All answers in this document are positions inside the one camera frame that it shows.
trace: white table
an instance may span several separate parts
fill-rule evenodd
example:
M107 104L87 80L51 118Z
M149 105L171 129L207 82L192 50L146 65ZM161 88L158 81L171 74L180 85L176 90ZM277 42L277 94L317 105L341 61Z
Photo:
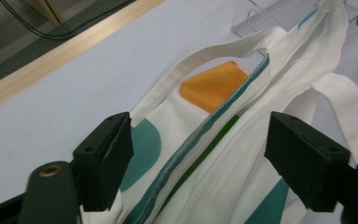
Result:
M0 104L0 202L23 193L37 166L70 161L104 118L132 110L186 55L236 39L230 32L235 3L167 0ZM358 83L358 27L349 32L337 72ZM343 143L330 109L320 105L315 126Z

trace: wooden strip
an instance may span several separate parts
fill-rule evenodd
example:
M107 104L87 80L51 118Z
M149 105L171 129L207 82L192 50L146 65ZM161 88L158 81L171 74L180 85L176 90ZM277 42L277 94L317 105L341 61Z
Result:
M164 0L138 0L0 80L0 104L135 21Z

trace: bag handle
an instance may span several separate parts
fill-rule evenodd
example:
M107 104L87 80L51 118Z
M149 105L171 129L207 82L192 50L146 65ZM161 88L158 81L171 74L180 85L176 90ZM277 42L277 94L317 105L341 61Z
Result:
M337 74L323 76L311 86L332 106L348 148L358 163L358 87L349 78ZM281 223L298 223L307 213L307 208L297 199L284 209Z
M179 85L182 79L197 67L221 57L246 58L259 49L270 49L278 44L287 33L280 27L248 35L240 40L210 46L196 51L179 62L131 111L132 125L136 126L167 95Z

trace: black cable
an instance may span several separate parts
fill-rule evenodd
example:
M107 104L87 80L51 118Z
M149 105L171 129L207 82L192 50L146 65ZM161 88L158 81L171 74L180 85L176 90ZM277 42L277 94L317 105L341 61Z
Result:
M126 5L127 3L129 3L129 1L127 2L124 2L116 7L113 7L105 12L103 12L102 14L94 17L94 18L91 18L83 23L81 23L80 25L78 25L74 30L68 32L68 33L65 33L65 34L60 34L60 35L50 35L50 34L46 34L46 33L43 33L43 32L40 32L38 30L36 30L31 24L29 24L25 19L23 19L14 9L13 7L11 7L8 2L6 0L0 0L1 3L4 5L4 7L14 16L16 17L17 20L19 20L19 22L21 22L22 25L25 26L25 28L27 28L30 32L32 32L33 34L35 35L38 35L40 37L43 37L43 38L46 38L46 39L49 39L49 40L67 40L67 39L70 39L78 34L75 34L75 35L72 35L75 31L77 31L78 29L80 29L81 27L83 27L84 25L86 25L87 23L91 22L91 21L94 21L98 18L100 18L101 16L111 12L111 11L114 11L120 7L123 7L124 5Z

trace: orange patch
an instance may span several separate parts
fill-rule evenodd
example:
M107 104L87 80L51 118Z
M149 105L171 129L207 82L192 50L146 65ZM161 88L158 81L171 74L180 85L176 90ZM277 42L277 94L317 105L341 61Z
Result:
M212 113L247 77L230 61L185 80L179 93L191 104Z

